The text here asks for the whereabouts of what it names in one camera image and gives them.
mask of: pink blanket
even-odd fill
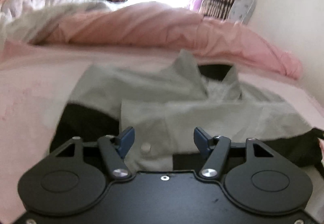
[[[62,18],[47,43],[130,45],[186,48],[196,56],[229,57],[298,79],[300,61],[269,44],[241,24],[233,24],[185,8],[148,2],[115,12],[77,13]]]

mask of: silver screw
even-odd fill
[[[115,136],[112,136],[112,135],[105,135],[105,137],[109,138],[109,139],[113,139],[115,138]]]
[[[217,171],[212,168],[204,169],[200,172],[204,177],[214,177],[217,175]]]
[[[33,219],[26,220],[26,224],[37,224]]]
[[[127,177],[129,175],[129,172],[126,170],[126,169],[123,169],[123,168],[118,168],[118,169],[115,169],[112,174],[115,176],[115,177],[118,177],[118,178],[123,178],[123,177]]]
[[[168,177],[168,176],[162,176],[161,177],[161,180],[163,180],[163,181],[168,181],[170,178]]]

